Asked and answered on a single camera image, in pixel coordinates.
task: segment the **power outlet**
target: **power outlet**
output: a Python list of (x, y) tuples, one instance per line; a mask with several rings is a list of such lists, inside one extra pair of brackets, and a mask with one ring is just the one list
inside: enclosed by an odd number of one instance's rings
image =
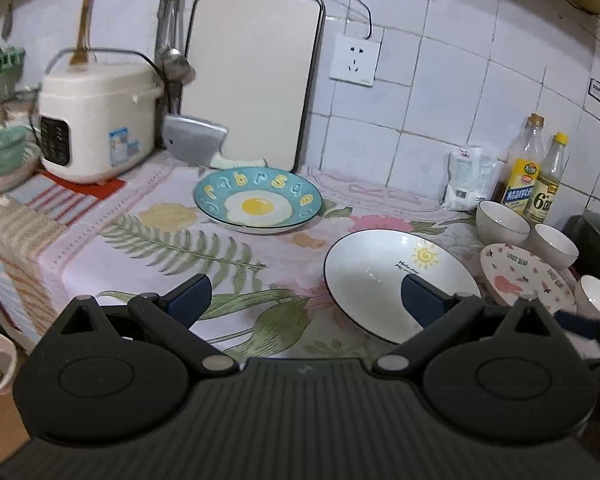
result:
[(380, 43), (338, 34), (330, 77), (358, 85), (373, 86), (379, 55)]

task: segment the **rice cooker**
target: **rice cooker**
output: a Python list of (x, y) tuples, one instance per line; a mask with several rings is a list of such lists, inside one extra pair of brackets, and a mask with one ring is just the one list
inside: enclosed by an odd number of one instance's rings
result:
[(154, 149), (163, 91), (148, 64), (91, 63), (46, 75), (39, 101), (45, 168), (77, 184), (128, 170)]

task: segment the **white cutting board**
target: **white cutting board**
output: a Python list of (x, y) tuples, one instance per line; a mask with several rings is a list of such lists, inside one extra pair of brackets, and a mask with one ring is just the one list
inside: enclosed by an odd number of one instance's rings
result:
[(229, 129), (226, 158), (293, 171), (324, 23), (320, 0), (197, 0), (180, 113)]

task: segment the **rice cooker control panel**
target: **rice cooker control panel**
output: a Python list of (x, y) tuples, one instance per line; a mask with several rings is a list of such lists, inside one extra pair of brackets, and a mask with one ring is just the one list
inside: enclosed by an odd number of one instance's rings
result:
[(69, 125), (60, 119), (40, 118), (42, 155), (46, 160), (59, 166), (67, 166), (71, 161), (69, 151)]

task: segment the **fried egg design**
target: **fried egg design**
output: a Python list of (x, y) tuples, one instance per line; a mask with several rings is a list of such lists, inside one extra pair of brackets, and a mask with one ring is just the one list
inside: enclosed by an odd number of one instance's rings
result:
[(224, 208), (229, 221), (252, 227), (270, 227), (293, 214), (289, 200), (276, 193), (257, 189), (227, 197)]

